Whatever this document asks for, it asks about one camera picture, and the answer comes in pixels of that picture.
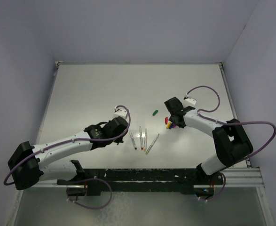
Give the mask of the blue pen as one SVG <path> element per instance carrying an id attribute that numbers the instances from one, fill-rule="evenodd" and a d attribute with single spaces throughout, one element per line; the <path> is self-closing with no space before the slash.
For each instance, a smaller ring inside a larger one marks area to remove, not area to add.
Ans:
<path id="1" fill-rule="evenodd" d="M 131 141 L 132 141 L 132 144 L 133 144 L 134 150 L 137 150 L 137 146 L 136 146 L 136 143 L 135 143 L 135 140 L 134 140 L 133 134 L 132 134 L 132 132 L 131 132 L 131 130 L 130 130 L 130 129 L 129 129 L 129 135 L 130 135 L 130 138 L 131 138 Z"/>

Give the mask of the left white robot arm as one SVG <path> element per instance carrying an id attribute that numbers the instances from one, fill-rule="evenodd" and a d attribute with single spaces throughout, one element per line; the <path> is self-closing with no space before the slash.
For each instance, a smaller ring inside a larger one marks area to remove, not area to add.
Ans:
<path id="1" fill-rule="evenodd" d="M 90 125 L 83 131 L 56 142 L 43 145 L 23 142 L 8 161 L 10 172 L 3 184 L 15 185 L 17 190 L 30 188 L 45 175 L 43 168 L 55 161 L 76 153 L 104 148 L 112 143 L 123 143 L 130 123 L 130 119 L 118 116 L 108 122 Z"/>

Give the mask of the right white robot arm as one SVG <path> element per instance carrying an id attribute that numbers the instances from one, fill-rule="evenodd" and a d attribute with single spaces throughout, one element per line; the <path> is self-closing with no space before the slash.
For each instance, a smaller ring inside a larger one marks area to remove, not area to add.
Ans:
<path id="1" fill-rule="evenodd" d="M 173 124 L 180 128 L 197 129 L 213 139 L 215 154 L 196 167 L 199 183 L 208 184 L 214 173 L 235 165 L 253 152 L 253 145 L 237 119 L 225 122 L 206 120 L 197 113 L 196 108 L 184 107 L 176 97 L 164 104 Z"/>

